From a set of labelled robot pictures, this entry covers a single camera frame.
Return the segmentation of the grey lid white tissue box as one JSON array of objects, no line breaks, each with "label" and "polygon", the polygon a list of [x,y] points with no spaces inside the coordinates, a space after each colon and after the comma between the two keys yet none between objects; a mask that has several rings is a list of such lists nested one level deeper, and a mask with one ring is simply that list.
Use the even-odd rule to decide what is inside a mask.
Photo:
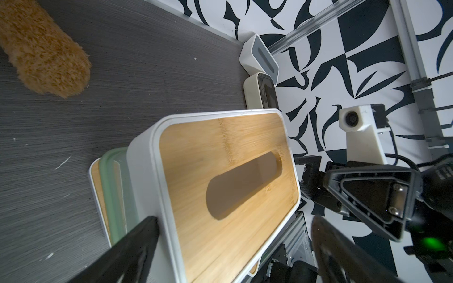
[{"label": "grey lid white tissue box", "polygon": [[259,35],[254,34],[244,43],[239,62],[249,75],[265,73],[277,85],[280,68]]}]

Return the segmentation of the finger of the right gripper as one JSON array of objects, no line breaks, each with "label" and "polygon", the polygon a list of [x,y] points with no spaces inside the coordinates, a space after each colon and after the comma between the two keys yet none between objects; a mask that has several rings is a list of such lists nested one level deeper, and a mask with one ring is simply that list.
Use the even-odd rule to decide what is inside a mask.
[{"label": "finger of the right gripper", "polygon": [[349,210],[324,187],[326,174],[320,171],[321,161],[321,156],[295,154],[294,164],[305,166],[302,179],[299,181],[301,195],[319,206],[348,216]]}]

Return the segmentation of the white bamboo tissue box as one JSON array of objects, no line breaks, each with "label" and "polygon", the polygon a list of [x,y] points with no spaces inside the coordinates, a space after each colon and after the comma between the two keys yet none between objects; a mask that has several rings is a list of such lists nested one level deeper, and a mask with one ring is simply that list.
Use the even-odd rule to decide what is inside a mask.
[{"label": "white bamboo tissue box", "polygon": [[105,237],[107,239],[108,245],[111,247],[112,242],[110,239],[110,230],[109,230],[109,223],[107,218],[107,211],[105,205],[105,198],[103,194],[103,188],[101,184],[100,178],[100,170],[99,170],[99,161],[101,158],[96,159],[88,169],[88,179],[90,181],[90,185],[92,188],[94,200],[96,203],[96,208],[99,214],[101,226]]},{"label": "white bamboo tissue box", "polygon": [[140,220],[160,237],[155,283],[239,283],[295,213],[300,187],[280,111],[175,114],[134,138]]}]

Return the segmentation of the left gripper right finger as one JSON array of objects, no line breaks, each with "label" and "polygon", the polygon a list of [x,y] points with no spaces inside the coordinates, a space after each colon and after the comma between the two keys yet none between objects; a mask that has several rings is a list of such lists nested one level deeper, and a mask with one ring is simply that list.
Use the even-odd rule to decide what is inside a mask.
[{"label": "left gripper right finger", "polygon": [[311,222],[311,241],[324,283],[399,283],[400,279],[347,239],[322,216]]}]

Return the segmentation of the cream dark-lid tissue box right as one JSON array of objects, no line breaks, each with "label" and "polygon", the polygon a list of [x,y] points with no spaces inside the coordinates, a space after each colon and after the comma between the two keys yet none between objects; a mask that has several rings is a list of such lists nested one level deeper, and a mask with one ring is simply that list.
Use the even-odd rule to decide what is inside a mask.
[{"label": "cream dark-lid tissue box right", "polygon": [[259,72],[244,81],[244,97],[248,109],[279,109],[276,89],[268,74]]}]

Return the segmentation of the green tissue box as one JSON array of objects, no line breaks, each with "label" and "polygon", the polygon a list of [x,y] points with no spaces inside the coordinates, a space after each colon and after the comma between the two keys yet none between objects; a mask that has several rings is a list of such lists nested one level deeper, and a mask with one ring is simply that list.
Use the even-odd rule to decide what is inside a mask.
[{"label": "green tissue box", "polygon": [[109,240],[115,245],[140,222],[127,165],[127,147],[106,152],[99,160],[99,173]]}]

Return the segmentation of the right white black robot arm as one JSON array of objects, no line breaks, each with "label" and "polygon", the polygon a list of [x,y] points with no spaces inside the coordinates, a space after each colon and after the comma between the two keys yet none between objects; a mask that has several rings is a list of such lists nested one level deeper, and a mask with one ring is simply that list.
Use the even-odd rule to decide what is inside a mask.
[{"label": "right white black robot arm", "polygon": [[405,232],[415,256],[435,283],[453,279],[453,156],[405,166],[348,161],[329,162],[320,170],[321,157],[294,155],[305,166],[302,195],[336,213],[352,216],[374,233],[399,242]]}]

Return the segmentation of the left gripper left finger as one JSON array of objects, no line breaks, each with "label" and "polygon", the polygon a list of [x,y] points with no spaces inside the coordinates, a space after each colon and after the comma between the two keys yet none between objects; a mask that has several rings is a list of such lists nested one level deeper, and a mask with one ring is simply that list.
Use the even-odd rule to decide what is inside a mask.
[{"label": "left gripper left finger", "polygon": [[158,218],[149,216],[71,283],[145,283],[160,236]]}]

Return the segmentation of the aluminium frame rail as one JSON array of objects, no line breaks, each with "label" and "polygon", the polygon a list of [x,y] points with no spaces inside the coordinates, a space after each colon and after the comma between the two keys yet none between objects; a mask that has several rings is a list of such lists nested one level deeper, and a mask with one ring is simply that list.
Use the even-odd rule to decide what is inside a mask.
[{"label": "aluminium frame rail", "polygon": [[335,20],[363,2],[365,0],[340,0],[333,3],[314,17],[301,23],[285,37],[269,46],[268,50],[272,55],[282,52],[292,44],[295,44],[297,41],[322,28],[325,24]]}]

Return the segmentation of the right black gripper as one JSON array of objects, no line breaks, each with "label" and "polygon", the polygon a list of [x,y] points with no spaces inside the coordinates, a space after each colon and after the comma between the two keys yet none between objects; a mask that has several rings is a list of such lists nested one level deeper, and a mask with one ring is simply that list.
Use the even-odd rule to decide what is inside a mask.
[{"label": "right black gripper", "polygon": [[433,166],[422,175],[392,165],[332,169],[326,172],[323,186],[374,233],[390,241],[400,242],[406,226],[411,233],[453,231],[452,166]]}]

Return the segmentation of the brown teddy bear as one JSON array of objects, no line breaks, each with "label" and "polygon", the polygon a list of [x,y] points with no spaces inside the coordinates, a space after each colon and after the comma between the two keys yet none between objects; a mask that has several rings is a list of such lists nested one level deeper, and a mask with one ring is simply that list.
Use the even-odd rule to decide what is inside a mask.
[{"label": "brown teddy bear", "polygon": [[35,93],[68,98],[88,86],[88,55],[37,1],[1,1],[1,48]]}]

